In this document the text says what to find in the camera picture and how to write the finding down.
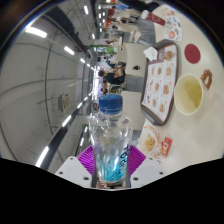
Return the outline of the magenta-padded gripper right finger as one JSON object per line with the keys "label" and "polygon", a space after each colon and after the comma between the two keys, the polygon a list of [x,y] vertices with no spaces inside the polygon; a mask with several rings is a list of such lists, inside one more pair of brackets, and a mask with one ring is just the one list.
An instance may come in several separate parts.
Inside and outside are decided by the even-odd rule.
{"label": "magenta-padded gripper right finger", "polygon": [[143,187],[163,176],[164,170],[156,159],[146,157],[134,146],[130,147],[126,172],[127,188]]}

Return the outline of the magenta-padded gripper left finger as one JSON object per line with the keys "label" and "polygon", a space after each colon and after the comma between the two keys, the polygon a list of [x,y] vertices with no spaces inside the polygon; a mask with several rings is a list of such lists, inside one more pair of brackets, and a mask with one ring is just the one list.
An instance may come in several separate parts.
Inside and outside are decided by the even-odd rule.
{"label": "magenta-padded gripper left finger", "polygon": [[91,146],[78,156],[69,156],[56,172],[56,175],[84,188],[92,186],[95,164]]}

